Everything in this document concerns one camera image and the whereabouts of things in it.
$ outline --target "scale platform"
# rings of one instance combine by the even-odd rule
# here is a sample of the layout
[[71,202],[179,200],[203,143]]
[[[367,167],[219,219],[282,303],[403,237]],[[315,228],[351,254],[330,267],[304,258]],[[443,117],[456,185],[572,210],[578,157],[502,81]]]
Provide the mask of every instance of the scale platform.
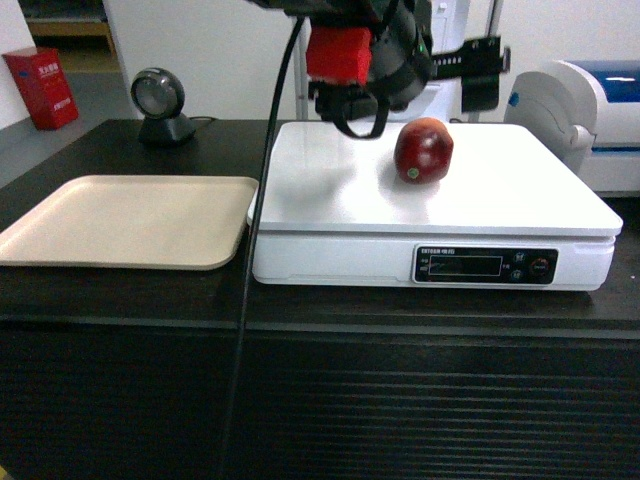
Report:
[[410,185],[393,162],[402,126],[377,140],[320,122],[282,127],[258,281],[530,290],[605,281],[622,220],[525,128],[450,124],[449,173]]

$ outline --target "black cabinet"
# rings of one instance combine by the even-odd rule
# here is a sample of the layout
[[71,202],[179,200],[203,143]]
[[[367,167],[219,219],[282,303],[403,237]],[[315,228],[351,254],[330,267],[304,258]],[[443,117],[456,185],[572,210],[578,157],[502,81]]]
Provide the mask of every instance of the black cabinet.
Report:
[[212,478],[231,333],[5,329],[0,464],[20,480]]
[[258,334],[229,479],[632,479],[624,341]]

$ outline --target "black counter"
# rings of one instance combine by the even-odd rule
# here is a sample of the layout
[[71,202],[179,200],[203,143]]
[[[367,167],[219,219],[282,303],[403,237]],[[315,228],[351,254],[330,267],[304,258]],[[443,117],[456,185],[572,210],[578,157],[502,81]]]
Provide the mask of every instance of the black counter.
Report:
[[[203,122],[171,150],[139,125],[1,189],[0,230],[83,175],[259,174],[266,122]],[[595,292],[252,282],[228,478],[636,478],[640,200],[606,201],[624,228]],[[0,267],[0,465],[212,478],[245,244],[210,272]]]

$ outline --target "apple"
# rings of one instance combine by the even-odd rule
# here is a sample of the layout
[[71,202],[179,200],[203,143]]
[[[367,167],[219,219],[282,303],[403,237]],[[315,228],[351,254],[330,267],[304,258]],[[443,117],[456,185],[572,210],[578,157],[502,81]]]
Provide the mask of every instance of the apple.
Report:
[[418,118],[407,123],[396,141],[393,160],[398,176],[407,183],[431,183],[447,175],[453,139],[437,118]]

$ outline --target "plastic tray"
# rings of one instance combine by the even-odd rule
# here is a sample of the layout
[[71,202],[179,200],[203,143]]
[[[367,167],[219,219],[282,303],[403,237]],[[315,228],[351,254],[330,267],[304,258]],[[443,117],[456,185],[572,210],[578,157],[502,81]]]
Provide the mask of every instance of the plastic tray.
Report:
[[258,182],[86,176],[0,234],[0,264],[209,270],[233,258]]

